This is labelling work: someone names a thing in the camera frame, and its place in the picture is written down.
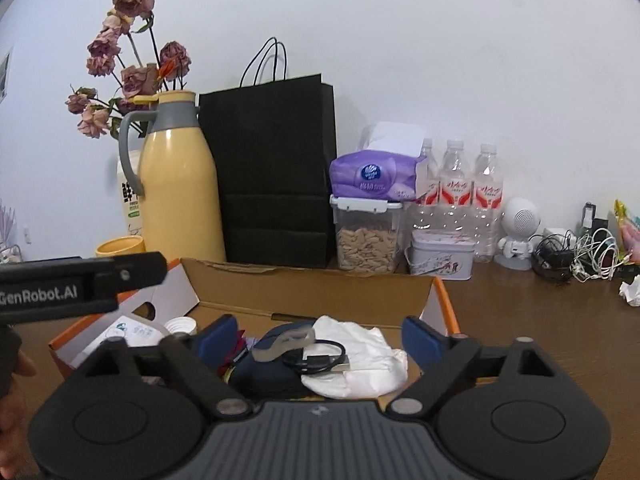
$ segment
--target purple tissue pack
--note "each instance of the purple tissue pack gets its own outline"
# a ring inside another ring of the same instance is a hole
[[[335,197],[415,200],[415,165],[419,158],[363,150],[339,156],[329,168]]]

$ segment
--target yellow thermos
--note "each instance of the yellow thermos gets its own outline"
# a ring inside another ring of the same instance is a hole
[[[161,251],[167,261],[225,262],[216,165],[198,124],[195,94],[169,91],[133,101],[158,102],[155,110],[127,114],[118,138],[122,170],[140,198],[146,250]],[[138,174],[129,160],[131,121],[149,122]]]

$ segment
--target red bottle label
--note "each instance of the red bottle label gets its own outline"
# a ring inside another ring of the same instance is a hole
[[[433,205],[438,203],[438,186],[440,185],[437,180],[430,180],[426,186],[426,193],[422,195],[415,203],[420,205]]]
[[[502,186],[476,186],[474,200],[478,207],[498,209],[502,203]]]
[[[471,182],[461,178],[450,178],[440,183],[440,201],[451,205],[471,204]]]

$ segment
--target yellow cup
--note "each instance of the yellow cup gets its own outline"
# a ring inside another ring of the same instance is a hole
[[[114,238],[98,246],[95,255],[98,258],[105,256],[120,256],[121,254],[134,254],[145,252],[145,241],[142,236],[131,235]]]

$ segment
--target snack package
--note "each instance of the snack package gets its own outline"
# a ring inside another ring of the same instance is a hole
[[[640,264],[640,218],[633,215],[620,200],[616,200],[614,211],[620,229],[620,241],[630,254],[629,262]]]

